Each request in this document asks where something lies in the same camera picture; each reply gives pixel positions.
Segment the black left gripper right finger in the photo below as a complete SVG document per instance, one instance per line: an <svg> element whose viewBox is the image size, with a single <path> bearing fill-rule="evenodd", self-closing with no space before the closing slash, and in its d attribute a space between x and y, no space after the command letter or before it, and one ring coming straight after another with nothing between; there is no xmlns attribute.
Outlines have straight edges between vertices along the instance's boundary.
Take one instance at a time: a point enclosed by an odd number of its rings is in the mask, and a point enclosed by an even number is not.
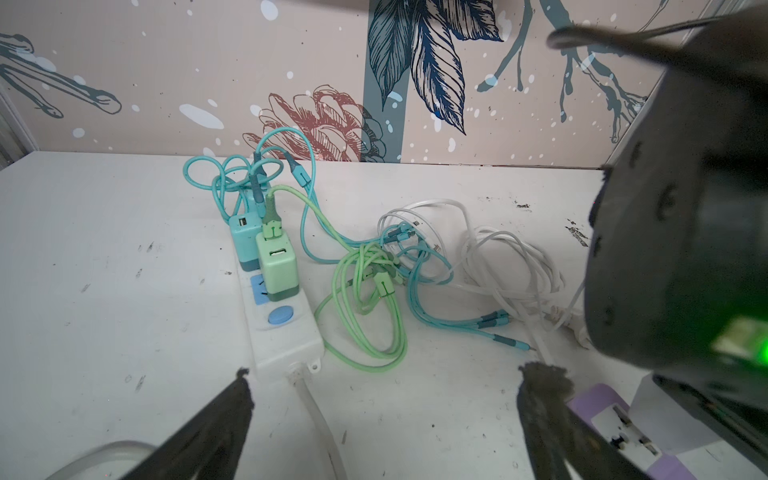
<svg viewBox="0 0 768 480"><path fill-rule="evenodd" d="M517 411L536 479L648 477L566 405L573 383L565 369L529 362L519 370Z"/></svg>

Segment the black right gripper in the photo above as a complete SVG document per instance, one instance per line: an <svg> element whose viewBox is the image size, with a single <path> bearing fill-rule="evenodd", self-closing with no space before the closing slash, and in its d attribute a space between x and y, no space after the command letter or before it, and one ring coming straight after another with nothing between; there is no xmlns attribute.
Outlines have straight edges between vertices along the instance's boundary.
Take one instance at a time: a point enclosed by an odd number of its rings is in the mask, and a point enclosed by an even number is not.
<svg viewBox="0 0 768 480"><path fill-rule="evenodd" d="M767 9L586 45L664 75L594 202L585 320L596 349L767 466Z"/></svg>

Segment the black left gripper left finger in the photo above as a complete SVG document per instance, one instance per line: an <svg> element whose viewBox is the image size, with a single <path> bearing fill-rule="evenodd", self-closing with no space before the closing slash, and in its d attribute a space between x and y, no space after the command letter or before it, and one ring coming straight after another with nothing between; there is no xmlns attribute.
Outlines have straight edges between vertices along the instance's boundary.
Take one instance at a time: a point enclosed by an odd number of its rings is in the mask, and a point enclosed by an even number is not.
<svg viewBox="0 0 768 480"><path fill-rule="evenodd" d="M247 368L127 479L232 479L250 427L254 402Z"/></svg>

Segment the purple power strip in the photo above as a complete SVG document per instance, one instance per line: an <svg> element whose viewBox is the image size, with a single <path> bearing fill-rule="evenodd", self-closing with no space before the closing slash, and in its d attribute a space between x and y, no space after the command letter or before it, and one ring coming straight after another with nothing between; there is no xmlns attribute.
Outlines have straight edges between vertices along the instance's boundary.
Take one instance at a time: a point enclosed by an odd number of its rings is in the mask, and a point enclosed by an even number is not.
<svg viewBox="0 0 768 480"><path fill-rule="evenodd" d="M611 387L597 384L568 401L569 408L640 470L656 480L695 480L676 457L664 453L629 418L629 405Z"/></svg>

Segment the pale lilac charger adapter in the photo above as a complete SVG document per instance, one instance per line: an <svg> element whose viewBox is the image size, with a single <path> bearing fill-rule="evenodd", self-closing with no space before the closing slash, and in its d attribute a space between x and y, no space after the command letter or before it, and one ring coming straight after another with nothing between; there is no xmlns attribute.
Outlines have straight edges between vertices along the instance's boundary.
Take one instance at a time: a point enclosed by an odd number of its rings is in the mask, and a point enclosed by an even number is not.
<svg viewBox="0 0 768 480"><path fill-rule="evenodd" d="M716 443L721 438L681 407L653 380L642 378L630 404L629 417L664 453L679 455Z"/></svg>

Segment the white blue power strip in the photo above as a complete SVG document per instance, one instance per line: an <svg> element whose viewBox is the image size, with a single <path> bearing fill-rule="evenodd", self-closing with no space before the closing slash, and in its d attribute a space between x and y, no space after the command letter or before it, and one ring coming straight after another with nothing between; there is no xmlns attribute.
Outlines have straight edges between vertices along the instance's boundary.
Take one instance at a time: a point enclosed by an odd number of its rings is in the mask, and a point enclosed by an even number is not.
<svg viewBox="0 0 768 480"><path fill-rule="evenodd" d="M272 301L261 271L237 273L255 378L268 384L295 373L319 373L325 346L305 291Z"/></svg>

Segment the green plug adapter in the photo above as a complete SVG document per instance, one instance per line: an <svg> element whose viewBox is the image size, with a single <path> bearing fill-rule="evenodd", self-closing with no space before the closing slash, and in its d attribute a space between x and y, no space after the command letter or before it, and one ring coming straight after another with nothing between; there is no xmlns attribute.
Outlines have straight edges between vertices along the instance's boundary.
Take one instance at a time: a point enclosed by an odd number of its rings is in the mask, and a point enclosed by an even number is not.
<svg viewBox="0 0 768 480"><path fill-rule="evenodd" d="M279 220L267 221L256 235L256 245L267 297L281 301L299 292L297 258Z"/></svg>

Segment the teal plug adapter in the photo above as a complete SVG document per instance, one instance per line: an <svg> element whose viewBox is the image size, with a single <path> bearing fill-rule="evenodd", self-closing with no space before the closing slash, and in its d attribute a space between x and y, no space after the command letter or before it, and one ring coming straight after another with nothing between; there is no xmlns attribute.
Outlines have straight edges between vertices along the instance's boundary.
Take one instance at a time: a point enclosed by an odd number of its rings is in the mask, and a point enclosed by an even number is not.
<svg viewBox="0 0 768 480"><path fill-rule="evenodd" d="M240 267L245 272L260 268L256 236L262 231L262 220L255 212L234 215L228 220Z"/></svg>

